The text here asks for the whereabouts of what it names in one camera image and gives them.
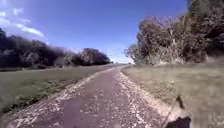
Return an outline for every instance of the path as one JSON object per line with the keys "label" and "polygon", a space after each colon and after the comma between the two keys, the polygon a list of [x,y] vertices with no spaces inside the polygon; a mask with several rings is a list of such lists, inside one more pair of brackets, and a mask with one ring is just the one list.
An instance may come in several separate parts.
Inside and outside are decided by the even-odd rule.
{"label": "path", "polygon": [[84,82],[5,120],[6,128],[159,128],[161,117],[122,81],[120,68]]}

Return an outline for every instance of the tree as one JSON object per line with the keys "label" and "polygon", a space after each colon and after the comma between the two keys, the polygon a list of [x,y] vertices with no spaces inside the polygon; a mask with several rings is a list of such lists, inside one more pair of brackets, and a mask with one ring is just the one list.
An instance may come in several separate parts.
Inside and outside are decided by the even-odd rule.
{"label": "tree", "polygon": [[15,49],[15,43],[8,40],[5,32],[0,29],[0,50],[4,51],[6,49]]}
{"label": "tree", "polygon": [[84,48],[81,52],[81,59],[83,60],[84,65],[102,65],[110,63],[110,59],[106,54],[93,48]]}
{"label": "tree", "polygon": [[75,66],[83,65],[84,63],[81,58],[81,54],[73,54],[71,61]]}
{"label": "tree", "polygon": [[204,49],[204,55],[223,56],[224,1],[188,0],[188,3],[189,26],[201,41],[200,49]]}
{"label": "tree", "polygon": [[130,57],[135,62],[135,64],[143,63],[142,60],[144,60],[144,59],[140,55],[139,48],[138,48],[137,44],[130,45],[129,48],[125,49],[124,52],[125,52],[126,57]]}
{"label": "tree", "polygon": [[18,67],[19,65],[20,59],[14,50],[7,49],[0,52],[0,67]]}
{"label": "tree", "polygon": [[53,65],[57,59],[55,53],[44,42],[33,40],[31,42],[31,50],[36,55],[40,56],[39,60],[35,64],[43,64],[46,66]]}

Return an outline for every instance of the gravel path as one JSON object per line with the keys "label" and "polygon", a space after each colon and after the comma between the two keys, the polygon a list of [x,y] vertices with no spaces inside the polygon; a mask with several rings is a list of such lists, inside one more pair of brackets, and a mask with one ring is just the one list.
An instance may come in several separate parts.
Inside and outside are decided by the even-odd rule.
{"label": "gravel path", "polygon": [[3,127],[160,128],[160,115],[133,91],[117,67],[4,117]]}

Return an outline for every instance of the green grass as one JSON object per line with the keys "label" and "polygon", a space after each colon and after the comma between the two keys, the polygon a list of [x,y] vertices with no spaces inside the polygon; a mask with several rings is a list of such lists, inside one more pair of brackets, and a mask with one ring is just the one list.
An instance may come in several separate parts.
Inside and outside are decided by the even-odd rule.
{"label": "green grass", "polygon": [[210,65],[130,67],[123,72],[154,97],[171,104],[181,95],[194,128],[224,127],[224,68]]}
{"label": "green grass", "polygon": [[117,65],[0,72],[0,110],[7,113],[38,102],[95,72]]}

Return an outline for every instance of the field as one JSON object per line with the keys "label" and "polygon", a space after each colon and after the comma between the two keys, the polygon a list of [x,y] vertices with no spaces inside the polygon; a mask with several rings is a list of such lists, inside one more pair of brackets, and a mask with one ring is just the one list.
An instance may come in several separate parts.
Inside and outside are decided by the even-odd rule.
{"label": "field", "polygon": [[123,72],[167,104],[181,95],[194,128],[224,127],[223,66],[129,67]]}
{"label": "field", "polygon": [[6,113],[36,103],[66,85],[114,66],[0,72],[0,110]]}

